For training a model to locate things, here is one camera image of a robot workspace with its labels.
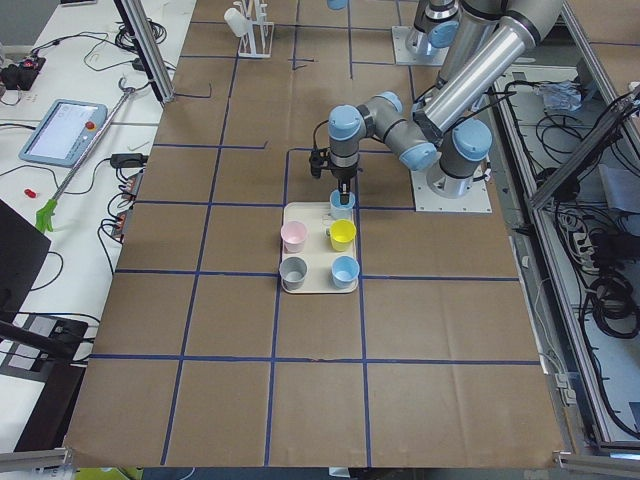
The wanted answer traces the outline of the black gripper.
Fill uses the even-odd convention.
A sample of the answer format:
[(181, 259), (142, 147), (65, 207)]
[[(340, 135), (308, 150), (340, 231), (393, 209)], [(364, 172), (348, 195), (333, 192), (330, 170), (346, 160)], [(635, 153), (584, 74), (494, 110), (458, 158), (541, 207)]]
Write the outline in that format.
[(351, 195), (351, 180), (357, 175), (357, 165), (354, 164), (348, 167), (332, 165), (330, 171), (338, 181), (340, 203), (348, 204)]

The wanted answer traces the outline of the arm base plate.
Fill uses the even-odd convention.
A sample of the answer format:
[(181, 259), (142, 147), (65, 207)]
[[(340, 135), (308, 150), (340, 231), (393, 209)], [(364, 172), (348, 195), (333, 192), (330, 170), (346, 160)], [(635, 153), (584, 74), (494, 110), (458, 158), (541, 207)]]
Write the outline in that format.
[(423, 33), (410, 26), (393, 26), (391, 31), (395, 63), (405, 66), (442, 66), (449, 47), (434, 44), (433, 32)]
[[(415, 210), (420, 213), (490, 214), (492, 207), (486, 181), (475, 181), (481, 173), (481, 162), (487, 158), (487, 154), (479, 160), (469, 160), (456, 151), (440, 153), (431, 167), (412, 171)], [(454, 160), (473, 166), (474, 172), (466, 178), (451, 176), (448, 166)]]

